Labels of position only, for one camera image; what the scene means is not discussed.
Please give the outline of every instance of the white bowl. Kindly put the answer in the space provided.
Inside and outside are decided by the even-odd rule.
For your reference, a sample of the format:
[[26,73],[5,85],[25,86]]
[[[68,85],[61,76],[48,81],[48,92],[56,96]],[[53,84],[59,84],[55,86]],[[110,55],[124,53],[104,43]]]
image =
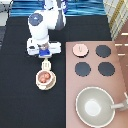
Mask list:
[[79,118],[91,127],[105,127],[115,116],[112,97],[98,87],[83,89],[76,98],[76,111]]

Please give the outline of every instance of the black burner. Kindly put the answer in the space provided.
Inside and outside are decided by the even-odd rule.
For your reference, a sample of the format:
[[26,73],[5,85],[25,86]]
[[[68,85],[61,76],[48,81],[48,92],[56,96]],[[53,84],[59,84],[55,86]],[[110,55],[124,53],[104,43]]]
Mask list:
[[87,76],[89,75],[90,71],[91,71],[91,68],[89,64],[87,64],[86,62],[79,62],[75,66],[75,72],[79,76],[82,76],[82,77]]
[[114,66],[109,62],[100,63],[98,70],[103,76],[112,76],[115,72]]
[[111,54],[111,49],[106,45],[99,45],[96,48],[96,54],[102,58],[106,58]]

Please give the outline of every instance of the ceramic bowl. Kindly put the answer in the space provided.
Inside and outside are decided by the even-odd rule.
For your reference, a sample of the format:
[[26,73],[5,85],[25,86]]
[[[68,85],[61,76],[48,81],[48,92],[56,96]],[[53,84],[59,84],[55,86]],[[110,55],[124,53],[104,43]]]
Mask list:
[[112,97],[103,89],[88,87],[83,89],[76,98],[76,112],[79,118],[94,128],[105,127],[115,116]]

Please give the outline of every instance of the black circle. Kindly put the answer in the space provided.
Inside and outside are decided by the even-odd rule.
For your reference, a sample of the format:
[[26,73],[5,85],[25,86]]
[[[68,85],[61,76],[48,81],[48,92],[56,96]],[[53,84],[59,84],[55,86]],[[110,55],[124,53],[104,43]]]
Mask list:
[[115,73],[114,66],[109,62],[100,63],[98,70],[103,76],[112,76]]
[[86,62],[79,62],[75,66],[75,72],[79,76],[82,76],[82,77],[87,76],[89,75],[90,71],[91,71],[91,68],[89,64],[87,64]]
[[34,13],[29,17],[29,23],[32,26],[38,26],[43,21],[43,16],[39,13]]
[[96,54],[102,58],[110,56],[111,49],[106,45],[99,45],[96,48]]

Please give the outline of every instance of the cable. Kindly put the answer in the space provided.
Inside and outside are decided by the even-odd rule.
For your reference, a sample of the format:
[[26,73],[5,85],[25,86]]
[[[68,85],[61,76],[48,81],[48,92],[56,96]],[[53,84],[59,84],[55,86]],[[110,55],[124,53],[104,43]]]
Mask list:
[[10,7],[11,7],[11,4],[12,4],[13,1],[14,1],[14,0],[11,0],[11,2],[9,3],[9,7],[8,7],[8,11],[7,11],[7,13],[8,13],[8,18],[9,18],[9,11],[12,10],[12,9],[10,9]]

